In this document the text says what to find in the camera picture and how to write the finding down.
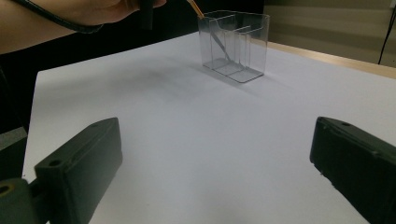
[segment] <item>wall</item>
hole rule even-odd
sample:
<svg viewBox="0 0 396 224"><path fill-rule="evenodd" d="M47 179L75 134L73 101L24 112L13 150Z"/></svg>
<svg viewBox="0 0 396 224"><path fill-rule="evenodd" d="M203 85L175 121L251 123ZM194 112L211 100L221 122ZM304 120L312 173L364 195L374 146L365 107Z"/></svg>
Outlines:
<svg viewBox="0 0 396 224"><path fill-rule="evenodd" d="M377 63L392 12L391 0L267 0L269 40ZM393 28L381 64L396 67Z"/></svg>

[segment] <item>clear plastic container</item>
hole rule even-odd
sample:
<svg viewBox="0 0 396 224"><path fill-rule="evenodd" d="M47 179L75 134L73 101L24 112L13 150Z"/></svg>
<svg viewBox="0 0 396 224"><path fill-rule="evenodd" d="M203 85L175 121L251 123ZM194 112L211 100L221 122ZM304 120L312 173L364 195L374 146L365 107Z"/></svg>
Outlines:
<svg viewBox="0 0 396 224"><path fill-rule="evenodd" d="M214 11L198 18L203 66L237 82L264 74L269 16Z"/></svg>

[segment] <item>human arm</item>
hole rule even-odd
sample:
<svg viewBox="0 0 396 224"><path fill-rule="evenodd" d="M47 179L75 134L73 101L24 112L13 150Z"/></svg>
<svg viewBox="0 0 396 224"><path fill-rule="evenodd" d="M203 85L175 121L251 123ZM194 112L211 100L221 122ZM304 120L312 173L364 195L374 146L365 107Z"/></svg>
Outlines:
<svg viewBox="0 0 396 224"><path fill-rule="evenodd" d="M50 13L79 25L124 19L139 9L139 0L32 0ZM160 7L166 0L155 0ZM0 54L26 49L74 31L49 21L11 0L0 0Z"/></svg>

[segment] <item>white table surface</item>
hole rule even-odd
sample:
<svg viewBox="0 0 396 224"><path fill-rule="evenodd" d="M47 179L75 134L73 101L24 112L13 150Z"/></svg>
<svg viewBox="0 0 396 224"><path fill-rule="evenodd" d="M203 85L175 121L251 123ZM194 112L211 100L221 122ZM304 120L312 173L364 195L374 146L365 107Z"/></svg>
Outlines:
<svg viewBox="0 0 396 224"><path fill-rule="evenodd" d="M396 145L396 80L268 49L238 84L201 66L195 33L40 72L23 174L118 117L124 162L92 224L367 223L309 161L318 116Z"/></svg>

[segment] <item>gripper screw hole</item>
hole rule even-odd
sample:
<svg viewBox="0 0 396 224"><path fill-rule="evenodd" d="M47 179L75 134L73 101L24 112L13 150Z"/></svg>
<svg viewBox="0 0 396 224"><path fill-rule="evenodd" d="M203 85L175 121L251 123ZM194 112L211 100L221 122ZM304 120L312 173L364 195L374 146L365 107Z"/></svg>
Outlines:
<svg viewBox="0 0 396 224"><path fill-rule="evenodd" d="M0 194L6 193L9 190L9 186L5 185L0 187Z"/></svg>
<svg viewBox="0 0 396 224"><path fill-rule="evenodd" d="M49 166L57 166L59 164L61 164L61 161L52 161L49 163Z"/></svg>

